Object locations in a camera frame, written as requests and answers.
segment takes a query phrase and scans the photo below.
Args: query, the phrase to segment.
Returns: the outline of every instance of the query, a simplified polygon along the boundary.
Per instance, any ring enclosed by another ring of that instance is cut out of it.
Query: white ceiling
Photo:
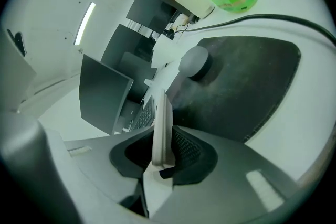
[[[82,54],[100,60],[119,23],[134,0],[10,0],[1,18],[2,27],[21,31],[26,60],[37,72],[33,88],[38,91],[80,71]],[[90,2],[96,7],[81,45],[73,45],[80,22]]]

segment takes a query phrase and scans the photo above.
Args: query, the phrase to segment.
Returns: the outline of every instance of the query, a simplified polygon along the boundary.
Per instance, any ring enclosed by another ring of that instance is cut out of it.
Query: black keyboard
[[[154,119],[155,119],[154,99],[153,97],[150,97],[144,109],[135,118],[134,126],[132,126],[132,131],[151,126]]]

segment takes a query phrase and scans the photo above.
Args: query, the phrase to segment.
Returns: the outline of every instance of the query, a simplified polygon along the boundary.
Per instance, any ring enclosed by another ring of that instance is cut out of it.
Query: black mouse pad
[[[201,80],[179,73],[168,89],[174,125],[246,142],[283,100],[300,50],[287,41],[248,36],[205,38],[198,46],[213,63]]]

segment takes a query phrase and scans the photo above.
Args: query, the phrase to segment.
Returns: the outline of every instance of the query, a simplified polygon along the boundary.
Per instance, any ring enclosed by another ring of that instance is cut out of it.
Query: white desk
[[[274,13],[301,17],[336,35],[324,0],[258,0],[242,14],[216,8],[189,29],[223,23],[248,14]],[[311,167],[323,150],[336,121],[336,49],[316,31],[276,20],[248,20],[228,27],[177,35],[174,42],[187,52],[206,37],[261,36],[293,42],[301,50],[301,61],[293,83],[270,120],[246,144],[282,168],[294,180]],[[156,98],[167,90],[178,74],[179,61],[159,70],[154,86],[145,95]]]

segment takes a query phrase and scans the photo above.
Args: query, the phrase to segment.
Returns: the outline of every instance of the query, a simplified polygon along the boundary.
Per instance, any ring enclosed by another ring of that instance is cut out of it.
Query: fluorescent tube light
[[[84,15],[84,18],[83,18],[83,20],[80,24],[80,27],[79,27],[79,30],[78,30],[78,33],[77,33],[77,37],[76,37],[76,41],[75,41],[76,46],[79,46],[79,44],[80,44],[80,40],[82,39],[86,24],[88,23],[88,20],[91,16],[91,13],[93,12],[93,9],[95,8],[95,6],[96,6],[95,3],[91,2],[88,10],[86,11],[86,13]]]

